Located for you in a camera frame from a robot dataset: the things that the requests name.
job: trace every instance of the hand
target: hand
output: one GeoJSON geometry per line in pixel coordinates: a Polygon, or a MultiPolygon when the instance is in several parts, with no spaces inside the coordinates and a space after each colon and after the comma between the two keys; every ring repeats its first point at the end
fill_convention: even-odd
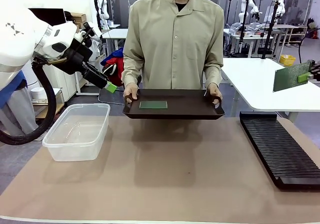
{"type": "MultiPolygon", "coordinates": [[[[222,100],[222,94],[218,88],[218,86],[215,83],[211,83],[208,86],[208,91],[210,93],[211,96],[218,96],[221,98],[222,100]]],[[[214,100],[213,102],[215,105],[217,105],[219,103],[219,100],[214,100]]]]}
{"type": "Polygon", "coordinates": [[[135,83],[130,83],[125,87],[123,96],[127,96],[127,95],[132,95],[132,98],[134,100],[137,100],[137,92],[138,92],[138,85],[136,85],[135,83]]]}

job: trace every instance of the beige shirt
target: beige shirt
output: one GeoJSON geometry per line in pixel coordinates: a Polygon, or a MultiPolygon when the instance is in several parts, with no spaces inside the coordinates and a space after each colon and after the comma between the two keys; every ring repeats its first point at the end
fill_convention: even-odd
{"type": "Polygon", "coordinates": [[[138,0],[129,15],[125,41],[126,86],[141,74],[149,89],[202,89],[222,80],[224,12],[210,0],[138,0]]]}

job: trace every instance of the gray fabric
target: gray fabric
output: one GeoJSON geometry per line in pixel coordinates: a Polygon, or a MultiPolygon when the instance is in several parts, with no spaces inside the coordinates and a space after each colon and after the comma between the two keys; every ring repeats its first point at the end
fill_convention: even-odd
{"type": "Polygon", "coordinates": [[[12,136],[29,134],[38,127],[33,109],[27,88],[16,90],[0,109],[0,121],[12,136]]]}

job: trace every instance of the white cabinet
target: white cabinet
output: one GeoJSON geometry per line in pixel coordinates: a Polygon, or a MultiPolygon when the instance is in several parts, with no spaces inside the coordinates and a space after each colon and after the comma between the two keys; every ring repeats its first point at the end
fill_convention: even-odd
{"type": "Polygon", "coordinates": [[[44,72],[53,88],[62,88],[65,101],[68,101],[77,91],[75,75],[68,75],[54,66],[44,66],[44,72]]]}

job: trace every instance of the plastic bin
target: plastic bin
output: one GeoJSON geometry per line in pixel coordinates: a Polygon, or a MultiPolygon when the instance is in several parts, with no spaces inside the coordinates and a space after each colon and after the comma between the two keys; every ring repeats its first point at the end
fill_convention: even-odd
{"type": "Polygon", "coordinates": [[[42,144],[55,161],[94,160],[108,128],[110,105],[69,106],[54,123],[42,144]]]}
{"type": "Polygon", "coordinates": [[[295,62],[296,58],[292,55],[281,55],[280,64],[284,66],[292,66],[295,62]]]}

